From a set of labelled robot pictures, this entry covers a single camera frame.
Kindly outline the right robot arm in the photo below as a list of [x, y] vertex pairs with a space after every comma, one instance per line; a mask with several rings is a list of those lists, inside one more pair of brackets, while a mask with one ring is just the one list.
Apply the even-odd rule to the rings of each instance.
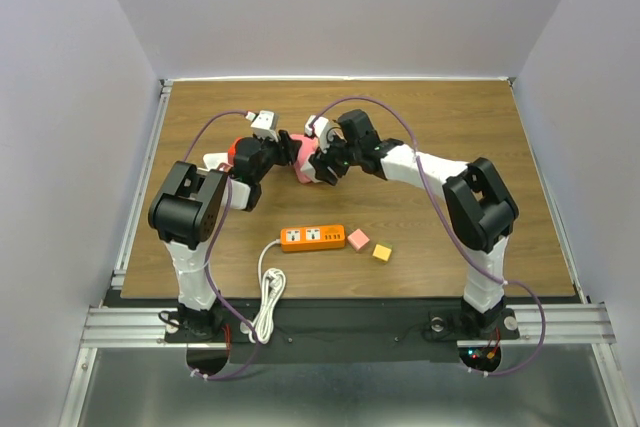
[[422, 188], [454, 246], [468, 264], [460, 325], [482, 337], [504, 308], [504, 258], [519, 209], [494, 164], [486, 158], [454, 161], [422, 153], [415, 143], [380, 138], [361, 109], [331, 123], [309, 117], [304, 133], [318, 143], [310, 155], [315, 181], [334, 185], [352, 167], [386, 181]]

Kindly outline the pink triangular socket adapter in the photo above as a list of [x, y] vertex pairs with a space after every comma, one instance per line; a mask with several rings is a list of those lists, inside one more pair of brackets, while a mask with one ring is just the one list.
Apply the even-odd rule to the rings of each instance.
[[302, 134], [292, 134], [291, 138], [301, 142], [296, 161], [293, 164], [298, 181], [302, 184], [319, 183], [316, 171], [310, 162], [310, 157], [316, 153], [318, 140]]

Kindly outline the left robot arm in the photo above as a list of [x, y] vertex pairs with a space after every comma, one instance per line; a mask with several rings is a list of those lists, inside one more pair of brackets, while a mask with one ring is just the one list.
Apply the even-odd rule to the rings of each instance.
[[228, 152], [209, 158], [202, 169], [187, 161], [173, 164], [148, 211], [149, 226], [167, 248], [179, 287], [178, 307], [160, 319], [171, 333], [210, 341], [220, 333], [223, 314], [208, 280], [209, 256], [231, 209], [251, 211], [261, 181], [274, 166], [292, 166], [303, 150], [300, 136], [237, 139]]

